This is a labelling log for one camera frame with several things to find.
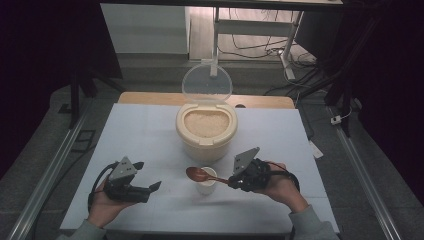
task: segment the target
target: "wrist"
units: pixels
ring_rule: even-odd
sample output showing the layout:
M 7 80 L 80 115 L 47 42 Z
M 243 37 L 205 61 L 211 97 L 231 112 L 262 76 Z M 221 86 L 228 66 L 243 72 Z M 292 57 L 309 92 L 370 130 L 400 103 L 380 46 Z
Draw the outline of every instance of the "wrist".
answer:
M 87 221 L 98 228 L 103 228 L 106 225 L 102 219 L 96 219 L 92 216 L 88 216 Z
M 286 205 L 290 208 L 293 213 L 304 211 L 308 206 L 306 199 L 299 193 L 293 194 Z

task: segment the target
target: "plastic lid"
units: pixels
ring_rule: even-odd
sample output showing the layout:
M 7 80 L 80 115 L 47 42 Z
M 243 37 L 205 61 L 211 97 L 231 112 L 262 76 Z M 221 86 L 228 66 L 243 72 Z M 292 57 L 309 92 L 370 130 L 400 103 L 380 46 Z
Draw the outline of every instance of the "plastic lid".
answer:
M 191 68 L 183 80 L 183 93 L 191 100 L 225 101 L 233 92 L 228 73 L 213 63 L 202 63 Z

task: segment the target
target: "metal frame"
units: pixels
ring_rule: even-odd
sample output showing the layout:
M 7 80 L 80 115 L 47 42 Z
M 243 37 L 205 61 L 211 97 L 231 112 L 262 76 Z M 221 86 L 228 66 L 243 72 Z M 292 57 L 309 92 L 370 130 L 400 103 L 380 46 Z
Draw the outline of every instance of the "metal frame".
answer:
M 327 111 L 330 116 L 332 116 L 331 111 L 327 108 Z M 339 136 L 340 142 L 342 143 L 349 160 L 352 164 L 352 167 L 356 173 L 356 176 L 361 183 L 362 189 L 368 198 L 368 201 L 371 207 L 376 213 L 376 217 L 383 229 L 386 238 L 389 240 L 401 240 L 399 231 L 397 230 L 396 224 L 393 221 L 392 216 L 390 215 L 389 210 L 386 207 L 383 199 L 380 197 L 374 182 L 372 181 L 366 166 L 364 165 L 358 151 L 356 150 L 355 145 L 352 140 L 346 136 L 341 127 L 336 126 L 337 135 Z
M 47 200 L 47 196 L 51 191 L 56 178 L 60 172 L 60 169 L 65 162 L 69 151 L 78 136 L 78 133 L 85 122 L 85 119 L 90 112 L 92 99 L 87 99 L 87 104 L 82 107 L 82 114 L 79 120 L 75 123 L 74 128 L 68 130 L 65 139 L 63 140 L 59 150 L 56 152 L 46 171 L 44 172 L 41 180 L 38 182 L 31 194 L 31 197 L 27 201 L 24 209 L 21 212 L 15 226 L 12 228 L 7 239 L 26 239 L 29 231 L 31 230 L 34 221 L 36 220 L 39 212 L 42 210 L 44 201 Z
M 218 64 L 218 35 L 234 34 L 249 36 L 274 36 L 287 37 L 284 51 L 279 54 L 284 67 L 287 80 L 295 80 L 293 69 L 289 61 L 290 49 L 296 36 L 296 32 L 302 18 L 303 12 L 298 12 L 294 22 L 263 22 L 263 21 L 244 21 L 244 20 L 220 20 L 219 7 L 215 9 L 214 37 L 212 49 L 212 62 Z

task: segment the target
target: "hand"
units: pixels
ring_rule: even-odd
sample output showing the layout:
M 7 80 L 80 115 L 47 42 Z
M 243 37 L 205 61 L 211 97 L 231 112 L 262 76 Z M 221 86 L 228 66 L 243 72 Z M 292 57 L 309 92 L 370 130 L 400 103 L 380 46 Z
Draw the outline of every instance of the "hand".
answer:
M 103 228 L 108 223 L 112 222 L 123 209 L 135 204 L 132 202 L 110 200 L 106 193 L 103 192 L 103 187 L 108 177 L 109 176 L 107 176 L 102 184 L 97 187 L 87 219 L 90 223 L 99 228 Z
M 286 169 L 284 163 L 268 161 L 268 165 L 271 167 L 271 171 L 284 171 Z M 308 207 L 308 202 L 297 190 L 293 181 L 286 176 L 271 176 L 267 187 L 265 189 L 256 190 L 255 192 L 267 195 L 274 201 L 284 203 L 295 213 L 301 212 Z

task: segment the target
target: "white tabletop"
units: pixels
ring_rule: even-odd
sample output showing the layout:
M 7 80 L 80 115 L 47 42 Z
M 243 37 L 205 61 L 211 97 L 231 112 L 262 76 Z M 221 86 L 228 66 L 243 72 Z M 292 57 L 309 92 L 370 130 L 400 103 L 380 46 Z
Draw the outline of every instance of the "white tabletop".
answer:
M 148 187 L 162 181 L 147 203 L 125 209 L 106 228 L 140 233 L 286 234 L 291 231 L 289 208 L 264 195 L 219 184 L 208 196 L 197 192 L 185 175 L 199 166 L 183 150 L 175 130 L 180 107 L 115 104 L 74 199 L 62 230 L 77 229 L 87 218 L 87 196 L 108 164 L 127 156 L 142 161 L 131 185 Z M 321 220 L 338 232 L 305 129 L 295 109 L 236 109 L 238 131 L 222 160 L 212 166 L 219 177 L 232 174 L 234 156 L 260 147 L 256 157 L 284 162 L 300 182 L 302 194 Z

